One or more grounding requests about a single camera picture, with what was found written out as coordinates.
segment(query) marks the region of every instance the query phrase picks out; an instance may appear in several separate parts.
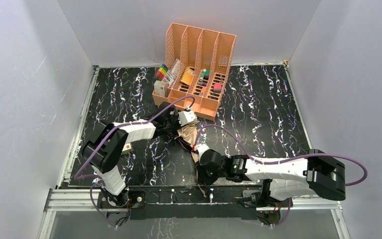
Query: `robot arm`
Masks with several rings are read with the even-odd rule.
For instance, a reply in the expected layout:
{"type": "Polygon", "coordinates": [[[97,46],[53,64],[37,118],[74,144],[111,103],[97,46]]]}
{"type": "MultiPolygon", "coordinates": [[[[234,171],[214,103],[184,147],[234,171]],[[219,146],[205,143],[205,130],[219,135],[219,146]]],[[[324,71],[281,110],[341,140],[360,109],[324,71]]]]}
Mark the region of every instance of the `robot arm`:
{"type": "MultiPolygon", "coordinates": [[[[226,157],[205,144],[195,147],[199,157],[199,184],[211,185],[219,177],[234,182],[263,180],[261,201],[270,197],[283,201],[294,196],[313,195],[343,201],[345,195],[345,165],[333,157],[302,158],[281,164],[261,164],[247,155],[226,157]]],[[[312,150],[310,153],[323,153],[312,150]]],[[[276,162],[280,158],[257,158],[261,162],[276,162]]]]}
{"type": "MultiPolygon", "coordinates": [[[[171,107],[151,123],[131,124],[117,129],[90,161],[92,168],[104,181],[102,191],[110,198],[110,201],[117,206],[124,205],[128,201],[128,188],[117,167],[119,157],[126,144],[167,135],[195,119],[196,116],[193,111],[178,112],[171,107]]],[[[137,122],[145,122],[145,120],[140,119],[137,122]]],[[[84,159],[90,157],[105,135],[119,124],[104,120],[97,123],[91,136],[81,149],[81,156],[84,159]]]]}

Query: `table top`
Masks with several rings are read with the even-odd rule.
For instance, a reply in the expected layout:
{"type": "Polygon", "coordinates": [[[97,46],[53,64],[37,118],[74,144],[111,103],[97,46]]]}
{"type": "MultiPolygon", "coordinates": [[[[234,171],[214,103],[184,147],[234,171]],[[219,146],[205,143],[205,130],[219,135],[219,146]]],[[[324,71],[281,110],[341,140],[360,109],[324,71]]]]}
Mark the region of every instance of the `table top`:
{"type": "MultiPolygon", "coordinates": [[[[128,122],[158,110],[154,105],[153,76],[157,68],[102,68],[88,107],[80,145],[99,120],[128,122]]],[[[307,138],[283,65],[243,65],[230,68],[229,79],[214,122],[198,119],[197,129],[218,124],[234,133],[257,157],[281,158],[308,153],[307,138]]],[[[225,155],[244,154],[232,137],[207,128],[200,142],[225,155]]],[[[128,186],[195,186],[190,153],[172,137],[132,144],[134,151],[120,157],[118,167],[128,186]]],[[[78,156],[69,186],[90,186],[74,174],[84,160],[78,156]]],[[[93,173],[88,166],[83,174],[93,173]]],[[[215,185],[254,185],[219,179],[215,185]]]]}

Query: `white wall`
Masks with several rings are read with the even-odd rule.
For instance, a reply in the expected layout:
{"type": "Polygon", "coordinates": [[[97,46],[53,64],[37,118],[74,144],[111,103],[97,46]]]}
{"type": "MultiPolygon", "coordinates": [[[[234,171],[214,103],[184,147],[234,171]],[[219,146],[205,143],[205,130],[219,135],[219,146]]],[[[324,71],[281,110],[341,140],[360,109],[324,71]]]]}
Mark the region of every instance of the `white wall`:
{"type": "Polygon", "coordinates": [[[289,64],[313,146],[369,170],[343,202],[351,237],[382,238],[382,1],[323,0],[289,64]]]}
{"type": "Polygon", "coordinates": [[[165,61],[172,22],[236,34],[232,63],[289,59],[320,0],[58,0],[94,65],[165,61]]]}
{"type": "Polygon", "coordinates": [[[56,0],[0,0],[0,238],[36,238],[93,67],[56,0]]]}

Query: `wire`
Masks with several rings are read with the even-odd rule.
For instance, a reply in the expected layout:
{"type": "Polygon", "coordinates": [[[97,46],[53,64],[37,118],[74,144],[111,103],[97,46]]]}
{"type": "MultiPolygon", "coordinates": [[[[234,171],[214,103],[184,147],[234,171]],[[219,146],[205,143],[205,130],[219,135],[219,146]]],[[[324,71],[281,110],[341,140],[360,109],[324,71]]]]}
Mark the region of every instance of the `wire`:
{"type": "MultiPolygon", "coordinates": [[[[74,179],[75,180],[80,180],[80,179],[84,179],[84,178],[99,178],[99,179],[102,179],[100,176],[98,175],[94,175],[94,174],[87,174],[87,175],[83,175],[83,176],[80,176],[80,174],[84,171],[84,169],[86,168],[86,166],[90,163],[90,161],[92,160],[92,158],[96,155],[96,153],[99,151],[99,149],[103,146],[103,144],[106,142],[106,140],[113,134],[113,132],[115,132],[115,130],[117,130],[118,128],[120,127],[123,127],[123,126],[127,126],[127,125],[135,125],[135,124],[146,124],[146,123],[151,123],[154,119],[156,119],[159,115],[161,115],[163,112],[165,112],[167,109],[169,109],[171,106],[173,106],[174,104],[178,103],[179,101],[181,100],[184,100],[186,98],[192,98],[192,102],[191,104],[189,105],[189,107],[192,107],[194,105],[194,102],[195,102],[195,97],[194,96],[184,96],[184,97],[181,97],[177,100],[175,100],[173,103],[169,104],[168,106],[166,106],[165,108],[163,108],[160,112],[158,112],[156,115],[154,115],[151,119],[149,119],[148,121],[145,121],[145,122],[129,122],[129,123],[122,123],[120,125],[117,125],[115,127],[113,127],[105,136],[104,138],[101,140],[101,142],[99,143],[99,145],[96,147],[96,149],[93,151],[93,153],[90,155],[90,157],[84,162],[84,164],[81,166],[81,168],[77,171],[77,173],[75,174],[74,176],[74,179]]],[[[90,199],[92,201],[92,204],[93,204],[93,207],[96,209],[96,211],[109,223],[109,225],[115,227],[115,228],[118,228],[118,222],[116,222],[116,224],[114,224],[111,220],[109,220],[101,211],[100,209],[97,207],[96,203],[95,203],[95,200],[93,199],[93,188],[94,187],[103,187],[103,180],[102,180],[102,183],[94,183],[91,187],[90,187],[90,199]]],[[[129,218],[131,216],[131,207],[128,207],[128,217],[129,218]]]]}
{"type": "Polygon", "coordinates": [[[122,219],[126,219],[127,217],[123,217],[123,218],[120,218],[118,221],[116,221],[116,224],[118,225],[118,223],[122,220],[122,219]]]}
{"type": "Polygon", "coordinates": [[[280,224],[284,223],[286,221],[287,217],[289,216],[291,204],[292,204],[292,198],[289,198],[289,205],[287,206],[287,211],[286,211],[285,217],[280,222],[278,222],[277,224],[270,224],[270,225],[267,225],[266,223],[262,223],[262,224],[266,225],[266,226],[276,227],[276,226],[279,226],[280,224]]]}
{"type": "Polygon", "coordinates": [[[100,183],[93,183],[93,185],[90,187],[90,199],[92,200],[92,203],[93,203],[93,207],[96,209],[96,211],[109,223],[109,225],[111,225],[112,227],[115,227],[117,228],[118,226],[113,223],[111,220],[109,220],[101,211],[100,209],[97,207],[96,203],[95,203],[95,200],[93,199],[93,188],[94,187],[102,187],[102,185],[100,183]]]}
{"type": "Polygon", "coordinates": [[[252,160],[254,160],[255,162],[260,163],[260,164],[264,164],[264,165],[276,165],[276,164],[282,164],[282,163],[294,161],[294,160],[301,159],[301,158],[324,157],[324,156],[326,156],[326,157],[334,157],[334,158],[345,159],[345,160],[348,160],[348,161],[351,161],[351,162],[357,164],[358,166],[360,166],[362,168],[362,170],[364,172],[363,176],[359,180],[357,180],[355,182],[346,183],[345,186],[357,185],[357,184],[363,182],[367,178],[367,176],[368,176],[367,168],[362,163],[357,161],[356,159],[353,159],[353,158],[347,157],[347,156],[343,156],[343,155],[339,155],[339,154],[332,154],[332,153],[310,153],[310,154],[299,155],[299,156],[295,156],[295,157],[292,157],[292,158],[287,158],[287,159],[284,159],[284,160],[274,161],[274,162],[263,162],[263,161],[260,161],[258,159],[255,159],[248,152],[248,150],[245,148],[245,146],[242,144],[242,142],[235,135],[233,135],[227,129],[225,129],[225,128],[219,126],[219,125],[215,125],[215,124],[208,124],[208,125],[206,125],[206,126],[204,126],[203,128],[200,129],[200,131],[197,134],[197,137],[195,138],[195,144],[192,147],[193,150],[194,150],[195,146],[197,145],[198,138],[199,138],[202,130],[207,128],[207,127],[217,127],[217,128],[220,128],[221,130],[225,131],[228,135],[230,135],[239,144],[239,146],[241,146],[241,148],[244,150],[245,154],[248,155],[249,158],[251,158],[252,160]]]}
{"type": "Polygon", "coordinates": [[[190,107],[193,106],[194,102],[195,102],[195,98],[194,96],[184,96],[184,97],[181,97],[177,100],[175,100],[173,103],[171,103],[170,105],[166,106],[164,109],[162,109],[160,112],[158,112],[156,115],[154,115],[151,119],[149,119],[148,121],[145,121],[145,122],[128,122],[128,123],[122,123],[122,124],[119,124],[115,127],[113,127],[106,135],[105,137],[100,141],[100,143],[98,144],[98,146],[96,147],[96,149],[93,151],[93,153],[90,155],[90,157],[84,162],[84,164],[81,166],[81,168],[77,171],[77,173],[75,174],[74,176],[74,179],[75,180],[80,180],[80,179],[83,179],[83,178],[88,178],[90,177],[90,175],[94,175],[94,174],[89,174],[89,175],[83,175],[83,176],[80,176],[80,174],[84,171],[84,169],[86,168],[86,166],[90,163],[90,161],[92,160],[92,158],[96,155],[96,153],[99,151],[99,149],[103,146],[103,144],[106,142],[106,140],[113,134],[113,132],[115,132],[118,128],[120,127],[124,127],[124,126],[127,126],[127,125],[137,125],[137,124],[147,124],[147,123],[151,123],[154,119],[156,119],[159,115],[161,115],[163,112],[165,112],[168,108],[170,108],[171,106],[173,106],[174,104],[178,103],[179,101],[182,101],[186,98],[192,98],[192,102],[191,104],[189,105],[190,107]]]}

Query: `sticky note pad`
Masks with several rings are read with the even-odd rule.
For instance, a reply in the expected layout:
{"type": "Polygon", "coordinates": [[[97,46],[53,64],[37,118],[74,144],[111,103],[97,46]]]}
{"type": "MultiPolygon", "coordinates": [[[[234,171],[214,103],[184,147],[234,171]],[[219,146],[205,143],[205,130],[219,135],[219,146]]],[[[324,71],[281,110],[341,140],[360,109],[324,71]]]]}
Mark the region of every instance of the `sticky note pad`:
{"type": "Polygon", "coordinates": [[[192,79],[194,78],[194,70],[191,70],[189,67],[185,68],[185,72],[182,75],[181,82],[190,86],[192,79]]]}

